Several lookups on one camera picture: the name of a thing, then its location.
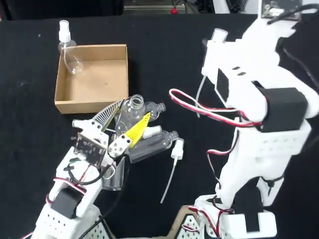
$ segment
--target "cardboard box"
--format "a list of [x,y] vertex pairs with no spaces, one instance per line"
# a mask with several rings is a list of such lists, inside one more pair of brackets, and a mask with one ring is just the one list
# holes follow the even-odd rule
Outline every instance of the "cardboard box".
[[88,45],[72,49],[83,72],[72,75],[60,56],[54,103],[62,114],[97,113],[129,95],[126,45]]

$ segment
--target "black table surface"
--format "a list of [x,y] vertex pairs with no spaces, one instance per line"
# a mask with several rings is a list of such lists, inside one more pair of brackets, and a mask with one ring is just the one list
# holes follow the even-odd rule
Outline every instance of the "black table surface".
[[[154,124],[177,130],[184,138],[184,158],[165,202],[160,198],[172,168],[170,150],[131,166],[123,196],[107,217],[117,237],[166,235],[181,205],[199,195],[214,193],[215,180],[205,158],[209,148],[227,149],[231,126],[201,117],[173,103],[168,91],[179,88],[195,96],[204,56],[202,39],[214,28],[241,37],[252,15],[163,15],[70,19],[78,44],[128,45],[130,95],[164,102],[167,111]],[[319,18],[298,27],[285,46],[319,76]],[[17,239],[32,231],[51,189],[58,163],[77,132],[73,119],[92,115],[62,115],[53,103],[58,64],[58,20],[0,23],[0,237]],[[305,72],[283,58],[282,66],[311,85]],[[206,82],[200,100],[221,107]],[[311,120],[318,134],[318,118]],[[306,238],[318,231],[318,147],[293,157],[284,184],[270,210],[275,213],[278,238]],[[214,157],[217,174],[226,157]],[[116,192],[101,192],[96,205],[102,212]]]

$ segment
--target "spray nozzle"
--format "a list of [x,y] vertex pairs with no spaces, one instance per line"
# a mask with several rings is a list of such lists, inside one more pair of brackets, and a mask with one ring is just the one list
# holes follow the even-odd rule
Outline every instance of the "spray nozzle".
[[63,43],[67,43],[71,40],[69,22],[67,20],[60,21],[59,40]]

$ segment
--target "transparent bottle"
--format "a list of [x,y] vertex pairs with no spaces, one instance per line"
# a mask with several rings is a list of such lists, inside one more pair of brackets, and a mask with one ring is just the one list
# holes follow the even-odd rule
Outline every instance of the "transparent bottle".
[[69,22],[66,20],[60,21],[58,49],[63,56],[63,60],[68,71],[75,75],[83,71],[83,63],[80,58],[76,56],[73,47],[76,47],[75,41],[71,40],[71,33],[69,29]]
[[144,99],[140,95],[133,95],[122,105],[120,114],[116,118],[115,131],[119,136],[127,132],[132,126],[139,122],[145,113]]
[[161,112],[166,111],[166,107],[164,103],[156,104],[154,102],[146,102],[145,103],[146,112],[151,112],[150,121],[156,120]]
[[169,149],[176,139],[178,139],[178,133],[176,131],[170,133],[162,131],[138,142],[134,148],[129,149],[131,163],[139,162]]
[[133,95],[124,101],[120,114],[115,116],[117,136],[127,132],[139,122],[147,112],[151,112],[150,121],[156,120],[161,112],[166,110],[165,104],[154,102],[144,103],[140,95]]

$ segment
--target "yellow gripper part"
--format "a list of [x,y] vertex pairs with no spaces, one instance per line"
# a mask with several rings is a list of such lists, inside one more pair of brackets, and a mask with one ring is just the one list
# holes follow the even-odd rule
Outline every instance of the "yellow gripper part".
[[144,115],[143,119],[137,122],[132,128],[129,129],[129,131],[125,133],[125,135],[132,140],[130,148],[133,148],[135,144],[137,144],[137,142],[139,142],[142,138],[143,133],[150,121],[150,117],[151,113],[147,113]]

